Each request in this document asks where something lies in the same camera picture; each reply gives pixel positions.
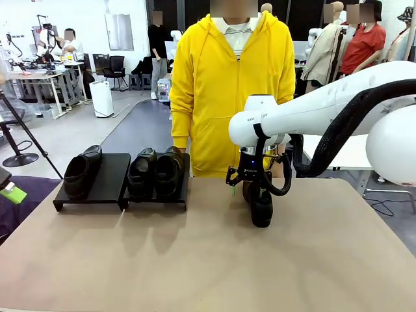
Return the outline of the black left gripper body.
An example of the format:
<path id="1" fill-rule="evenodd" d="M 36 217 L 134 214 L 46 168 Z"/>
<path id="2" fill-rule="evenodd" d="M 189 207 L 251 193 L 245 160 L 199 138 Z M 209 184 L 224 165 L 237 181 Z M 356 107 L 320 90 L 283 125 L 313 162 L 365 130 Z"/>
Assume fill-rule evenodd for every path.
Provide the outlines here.
<path id="1" fill-rule="evenodd" d="M 12 174 L 5 170 L 3 167 L 0 167 L 0 190 L 5 190 L 6 192 L 10 192 L 12 190 L 12 182 L 10 178 Z"/>

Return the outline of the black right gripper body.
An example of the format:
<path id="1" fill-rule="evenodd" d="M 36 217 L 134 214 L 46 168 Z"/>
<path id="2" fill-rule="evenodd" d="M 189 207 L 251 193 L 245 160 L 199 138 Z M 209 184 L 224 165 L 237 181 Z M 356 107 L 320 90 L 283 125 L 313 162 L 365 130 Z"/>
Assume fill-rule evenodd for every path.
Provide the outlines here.
<path id="1" fill-rule="evenodd" d="M 241 152 L 239 161 L 239 180 L 264 183 L 266 176 L 263 168 L 264 158 L 265 155 L 262 155 L 262 157 L 259 158 L 255 155 Z"/>

